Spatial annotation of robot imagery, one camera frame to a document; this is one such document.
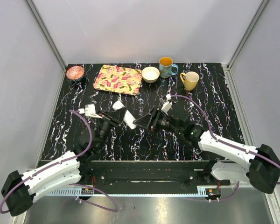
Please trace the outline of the white remote control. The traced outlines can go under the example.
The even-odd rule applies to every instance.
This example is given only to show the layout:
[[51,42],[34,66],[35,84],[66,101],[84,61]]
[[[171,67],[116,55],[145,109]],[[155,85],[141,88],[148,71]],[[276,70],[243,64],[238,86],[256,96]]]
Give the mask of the white remote control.
[[124,122],[130,129],[135,129],[137,126],[133,123],[135,121],[135,117],[128,111],[127,107],[122,104],[120,100],[117,100],[113,105],[112,108],[114,110],[119,110],[121,108],[126,108],[126,113],[124,116]]

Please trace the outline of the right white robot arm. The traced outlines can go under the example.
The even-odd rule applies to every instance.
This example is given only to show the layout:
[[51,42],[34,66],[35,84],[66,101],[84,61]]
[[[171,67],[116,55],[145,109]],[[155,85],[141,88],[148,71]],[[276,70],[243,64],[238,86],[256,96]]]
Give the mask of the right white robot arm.
[[151,132],[173,132],[194,148],[229,159],[231,162],[214,162],[204,171],[203,180],[209,185],[233,180],[248,182],[266,194],[274,192],[280,177],[280,160],[270,146],[248,146],[219,137],[200,125],[169,116],[156,106],[133,124]]

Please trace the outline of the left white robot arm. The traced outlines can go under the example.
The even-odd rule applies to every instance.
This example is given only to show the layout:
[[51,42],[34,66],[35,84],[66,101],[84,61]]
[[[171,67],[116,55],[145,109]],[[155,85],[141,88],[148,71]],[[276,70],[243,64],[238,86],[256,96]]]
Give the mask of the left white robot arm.
[[99,125],[96,128],[91,128],[79,111],[72,110],[71,113],[86,124],[88,137],[81,139],[72,150],[44,166],[23,174],[17,170],[10,173],[1,189],[1,214],[18,216],[54,190],[78,183],[88,184],[92,178],[90,162],[98,159],[98,152],[105,144],[110,130],[122,124],[126,107],[100,112]]

